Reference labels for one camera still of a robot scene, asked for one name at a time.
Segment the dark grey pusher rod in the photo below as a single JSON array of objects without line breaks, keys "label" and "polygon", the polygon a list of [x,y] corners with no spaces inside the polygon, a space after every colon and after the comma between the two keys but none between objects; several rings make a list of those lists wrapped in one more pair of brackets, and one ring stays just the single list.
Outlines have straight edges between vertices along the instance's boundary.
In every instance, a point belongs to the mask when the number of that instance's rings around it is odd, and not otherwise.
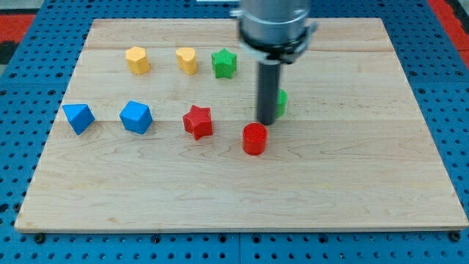
[{"label": "dark grey pusher rod", "polygon": [[264,61],[258,64],[256,118],[263,125],[276,121],[281,64]]}]

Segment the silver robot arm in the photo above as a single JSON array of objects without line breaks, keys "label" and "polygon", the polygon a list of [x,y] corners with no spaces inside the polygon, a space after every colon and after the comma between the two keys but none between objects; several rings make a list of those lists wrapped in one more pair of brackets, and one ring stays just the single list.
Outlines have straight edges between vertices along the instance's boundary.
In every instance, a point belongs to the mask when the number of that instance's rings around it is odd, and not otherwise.
[{"label": "silver robot arm", "polygon": [[257,61],[256,119],[276,121],[281,66],[293,64],[308,48],[317,23],[308,23],[309,0],[241,0],[230,16],[238,40]]}]

